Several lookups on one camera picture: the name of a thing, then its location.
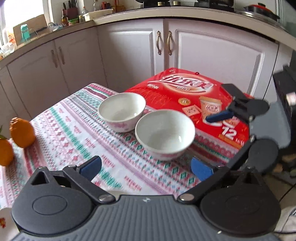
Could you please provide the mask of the white floral bowl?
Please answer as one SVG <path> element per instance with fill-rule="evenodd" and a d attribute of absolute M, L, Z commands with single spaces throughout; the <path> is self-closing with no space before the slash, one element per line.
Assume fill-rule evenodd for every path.
<path fill-rule="evenodd" d="M 98 114 L 110 129 L 117 133 L 126 133 L 135 129 L 145 106 L 144 97 L 137 93 L 118 93 L 102 101 Z"/>
<path fill-rule="evenodd" d="M 195 126 L 185 114 L 169 109 L 147 113 L 137 122 L 137 141 L 154 159 L 171 161 L 181 156 L 195 139 Z"/>

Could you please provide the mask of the white plate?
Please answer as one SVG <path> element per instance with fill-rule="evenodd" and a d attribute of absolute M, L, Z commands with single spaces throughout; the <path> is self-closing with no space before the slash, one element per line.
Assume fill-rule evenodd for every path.
<path fill-rule="evenodd" d="M 11 208 L 2 208 L 0 211 L 0 240 L 10 241 L 18 233 L 19 230 L 11 216 Z"/>

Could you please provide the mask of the white kitchen cabinets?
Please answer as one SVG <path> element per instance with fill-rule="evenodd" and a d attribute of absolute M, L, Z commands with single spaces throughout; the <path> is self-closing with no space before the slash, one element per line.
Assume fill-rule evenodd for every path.
<path fill-rule="evenodd" d="M 245 29 L 183 19 L 74 26 L 1 61 L 1 125 L 31 120 L 88 84 L 123 92 L 168 68 L 199 72 L 275 101 L 272 75 L 294 49 Z"/>

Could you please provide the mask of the patterned tablecloth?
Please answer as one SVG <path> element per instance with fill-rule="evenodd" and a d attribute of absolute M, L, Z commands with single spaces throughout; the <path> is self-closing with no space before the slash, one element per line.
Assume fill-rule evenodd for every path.
<path fill-rule="evenodd" d="M 134 132 L 116 133 L 99 117 L 99 104 L 112 94 L 112 90 L 90 84 L 31 120 L 35 142 L 26 149 L 13 145 L 14 161 L 1 167 L 1 207 L 12 206 L 26 181 L 41 166 L 61 170 L 100 156 L 102 168 L 93 182 L 102 189 L 178 196 L 199 182 L 190 170 L 193 156 L 225 164 L 236 153 L 235 148 L 197 131 L 191 147 L 175 161 L 156 160 Z"/>

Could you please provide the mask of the red milk tea box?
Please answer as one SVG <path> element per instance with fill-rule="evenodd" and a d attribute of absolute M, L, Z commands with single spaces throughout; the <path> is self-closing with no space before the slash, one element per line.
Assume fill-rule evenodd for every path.
<path fill-rule="evenodd" d="M 209 135 L 235 149 L 249 138 L 248 125 L 236 117 L 208 123 L 206 117 L 219 113 L 232 101 L 222 84 L 198 72 L 169 68 L 127 90 L 140 94 L 153 109 L 173 109 L 184 113 L 202 135 Z"/>

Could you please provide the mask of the orange without leaf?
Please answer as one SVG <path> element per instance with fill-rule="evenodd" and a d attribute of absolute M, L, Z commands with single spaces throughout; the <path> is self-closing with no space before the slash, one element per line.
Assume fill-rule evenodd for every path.
<path fill-rule="evenodd" d="M 11 119 L 10 134 L 15 144 L 23 149 L 31 146 L 36 139 L 33 126 L 22 118 Z"/>

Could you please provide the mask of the orange with leaf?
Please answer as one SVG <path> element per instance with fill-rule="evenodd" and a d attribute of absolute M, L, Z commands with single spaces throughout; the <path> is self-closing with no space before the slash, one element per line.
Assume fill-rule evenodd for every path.
<path fill-rule="evenodd" d="M 7 167 L 14 160 L 14 151 L 10 141 L 0 134 L 0 165 Z"/>

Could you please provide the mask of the brown cardboard on counter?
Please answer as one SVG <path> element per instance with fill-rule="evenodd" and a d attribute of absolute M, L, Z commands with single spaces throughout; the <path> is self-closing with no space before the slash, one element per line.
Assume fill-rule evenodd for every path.
<path fill-rule="evenodd" d="M 41 35 L 48 34 L 51 30 L 45 19 L 45 15 L 38 15 L 32 19 L 29 19 L 17 26 L 13 27 L 13 33 L 15 36 L 16 45 L 19 46 L 23 44 L 22 29 L 21 26 L 26 25 L 28 28 L 28 33 L 30 34 L 29 40 L 35 37 L 40 37 Z"/>

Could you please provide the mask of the teal bottle on counter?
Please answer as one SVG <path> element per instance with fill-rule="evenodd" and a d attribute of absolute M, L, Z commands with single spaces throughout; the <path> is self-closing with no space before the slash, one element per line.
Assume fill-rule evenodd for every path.
<path fill-rule="evenodd" d="M 27 42 L 30 40 L 30 31 L 29 31 L 29 27 L 27 24 L 22 24 L 20 26 L 20 30 L 21 30 L 21 39 L 22 42 Z"/>

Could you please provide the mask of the knife block with knives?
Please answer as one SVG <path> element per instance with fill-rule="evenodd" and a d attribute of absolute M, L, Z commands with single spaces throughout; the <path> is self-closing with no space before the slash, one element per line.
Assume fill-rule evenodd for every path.
<path fill-rule="evenodd" d="M 62 16 L 67 16 L 68 20 L 78 18 L 78 8 L 76 0 L 68 0 L 63 2 Z"/>

